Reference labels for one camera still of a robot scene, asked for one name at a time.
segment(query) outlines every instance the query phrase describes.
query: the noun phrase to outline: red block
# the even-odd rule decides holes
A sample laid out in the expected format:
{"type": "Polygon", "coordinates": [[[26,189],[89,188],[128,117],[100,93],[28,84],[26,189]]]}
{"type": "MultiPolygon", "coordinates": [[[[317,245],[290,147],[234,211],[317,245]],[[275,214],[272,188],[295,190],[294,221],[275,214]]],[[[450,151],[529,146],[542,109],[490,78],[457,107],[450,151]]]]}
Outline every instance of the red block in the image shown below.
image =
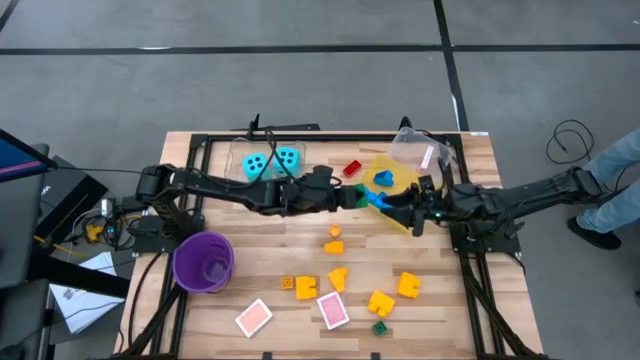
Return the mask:
{"type": "Polygon", "coordinates": [[[358,170],[360,170],[361,167],[362,167],[362,164],[360,164],[360,162],[358,162],[358,160],[353,160],[351,162],[351,164],[347,165],[347,167],[344,168],[344,170],[342,170],[342,173],[346,177],[351,177],[358,170]]]}

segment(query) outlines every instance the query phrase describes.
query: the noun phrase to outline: blue block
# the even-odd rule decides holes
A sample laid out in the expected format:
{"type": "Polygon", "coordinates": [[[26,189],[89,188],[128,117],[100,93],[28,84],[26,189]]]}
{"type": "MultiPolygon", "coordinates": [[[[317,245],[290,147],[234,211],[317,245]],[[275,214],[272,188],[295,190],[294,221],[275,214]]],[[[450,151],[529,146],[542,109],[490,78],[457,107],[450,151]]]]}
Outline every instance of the blue block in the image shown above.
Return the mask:
{"type": "MultiPolygon", "coordinates": [[[[280,159],[282,159],[284,167],[289,170],[291,175],[298,176],[298,174],[300,173],[300,152],[296,149],[288,147],[276,148],[276,152],[278,153],[280,159]]],[[[278,176],[287,175],[275,156],[273,157],[273,160],[271,160],[271,162],[273,163],[273,168],[278,176]]]]}
{"type": "MultiPolygon", "coordinates": [[[[267,166],[267,157],[260,153],[250,154],[242,160],[242,169],[249,181],[255,180],[262,169],[267,166]]],[[[271,171],[267,168],[262,175],[262,179],[271,177],[271,171]]]]}
{"type": "Polygon", "coordinates": [[[393,206],[385,203],[384,201],[382,201],[382,199],[387,197],[387,194],[384,193],[384,191],[381,191],[380,194],[376,195],[372,192],[367,194],[368,199],[369,199],[369,203],[371,203],[371,205],[377,207],[378,209],[388,209],[391,208],[393,206]]]}
{"type": "Polygon", "coordinates": [[[378,186],[393,186],[393,173],[389,170],[380,171],[373,177],[373,182],[378,186]]]}
{"type": "Polygon", "coordinates": [[[370,203],[372,203],[372,204],[375,203],[377,199],[378,199],[378,195],[376,195],[376,193],[373,193],[371,191],[367,191],[367,200],[370,203]]]}

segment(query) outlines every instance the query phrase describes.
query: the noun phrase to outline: person's leg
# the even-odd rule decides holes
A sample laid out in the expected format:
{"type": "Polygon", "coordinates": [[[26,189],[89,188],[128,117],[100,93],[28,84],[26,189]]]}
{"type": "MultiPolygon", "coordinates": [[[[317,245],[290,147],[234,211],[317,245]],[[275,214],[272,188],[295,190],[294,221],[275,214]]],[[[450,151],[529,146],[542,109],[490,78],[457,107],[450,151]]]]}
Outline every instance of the person's leg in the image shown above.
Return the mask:
{"type": "Polygon", "coordinates": [[[625,167],[640,163],[640,128],[622,137],[584,166],[600,183],[613,178],[625,167]]]}
{"type": "Polygon", "coordinates": [[[620,247],[613,230],[640,219],[640,179],[598,209],[569,219],[569,229],[591,244],[607,250],[620,247]]]}
{"type": "MultiPolygon", "coordinates": [[[[604,184],[627,166],[640,163],[640,128],[604,149],[584,166],[604,187],[604,184]]],[[[591,244],[613,250],[620,239],[613,230],[640,218],[640,180],[598,209],[587,210],[568,220],[567,226],[591,244]]]]}

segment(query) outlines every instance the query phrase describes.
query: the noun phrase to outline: orange block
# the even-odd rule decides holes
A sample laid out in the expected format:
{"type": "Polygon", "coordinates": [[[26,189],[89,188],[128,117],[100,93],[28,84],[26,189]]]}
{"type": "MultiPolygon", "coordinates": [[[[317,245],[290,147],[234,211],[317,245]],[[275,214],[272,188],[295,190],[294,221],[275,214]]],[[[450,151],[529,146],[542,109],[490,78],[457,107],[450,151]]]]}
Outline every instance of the orange block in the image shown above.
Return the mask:
{"type": "Polygon", "coordinates": [[[346,267],[336,268],[329,273],[329,280],[336,288],[336,291],[341,293],[344,291],[345,280],[349,271],[346,267]]]}
{"type": "Polygon", "coordinates": [[[395,303],[396,301],[390,296],[375,290],[373,295],[371,295],[371,299],[369,299],[368,308],[372,313],[378,314],[381,318],[386,318],[389,316],[389,313],[391,313],[391,310],[393,310],[395,303]]]}
{"type": "Polygon", "coordinates": [[[324,244],[324,252],[331,255],[342,255],[344,253],[344,242],[330,241],[324,244]]]}
{"type": "Polygon", "coordinates": [[[340,228],[340,226],[338,226],[338,224],[333,224],[329,227],[329,235],[331,235],[332,238],[337,238],[341,233],[342,229],[340,228]]]}
{"type": "Polygon", "coordinates": [[[280,278],[280,282],[282,283],[283,289],[293,289],[293,277],[292,276],[283,276],[280,278]]]}
{"type": "Polygon", "coordinates": [[[296,298],[298,300],[313,299],[318,296],[316,278],[311,276],[296,276],[296,298]]]}
{"type": "Polygon", "coordinates": [[[420,279],[417,276],[404,272],[400,275],[400,281],[398,282],[398,295],[417,298],[420,295],[420,279]]]}

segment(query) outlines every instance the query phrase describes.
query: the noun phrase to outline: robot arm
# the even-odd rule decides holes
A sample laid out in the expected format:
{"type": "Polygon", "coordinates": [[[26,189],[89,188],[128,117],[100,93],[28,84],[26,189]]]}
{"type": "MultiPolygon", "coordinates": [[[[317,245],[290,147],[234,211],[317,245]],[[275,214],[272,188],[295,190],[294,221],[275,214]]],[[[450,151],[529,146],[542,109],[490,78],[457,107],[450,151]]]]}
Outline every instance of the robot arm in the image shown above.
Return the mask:
{"type": "MultiPolygon", "coordinates": [[[[316,166],[300,178],[283,177],[243,183],[197,170],[171,165],[149,166],[142,171],[136,191],[138,201],[153,206],[163,221],[165,234],[186,238],[201,229],[202,219],[182,212],[175,199],[193,194],[243,204],[262,215],[297,216],[339,207],[366,206],[366,190],[361,186],[331,184],[333,170],[316,166]]],[[[558,204],[595,202],[603,192],[593,176],[573,168],[549,179],[509,189],[484,189],[476,184],[453,184],[445,176],[445,186],[435,190],[430,176],[421,177],[405,192],[385,198],[393,207],[382,212],[422,235],[424,222],[464,223],[469,236],[482,236],[499,228],[509,238],[521,225],[511,220],[558,204]],[[483,227],[475,224],[482,221],[483,227]]]]}
{"type": "MultiPolygon", "coordinates": [[[[470,236],[482,235],[486,229],[474,229],[476,221],[499,225],[544,210],[558,204],[590,203],[597,201],[603,191],[591,173],[572,168],[548,179],[508,188],[484,189],[476,184],[453,184],[445,177],[445,189],[435,190],[429,176],[420,178],[420,188],[411,188],[384,201],[393,208],[382,212],[405,227],[413,228],[413,235],[422,234],[424,221],[459,222],[468,225],[470,236]]],[[[512,237],[521,226],[509,228],[505,235],[512,237]]]]}
{"type": "Polygon", "coordinates": [[[243,183],[198,170],[156,165],[142,171],[136,198],[153,206],[163,221],[165,234],[182,239],[199,231],[198,222],[202,220],[178,209],[175,199],[184,194],[241,203],[262,215],[296,216],[366,206],[364,187],[333,185],[332,173],[330,167],[316,166],[300,178],[243,183]]]}

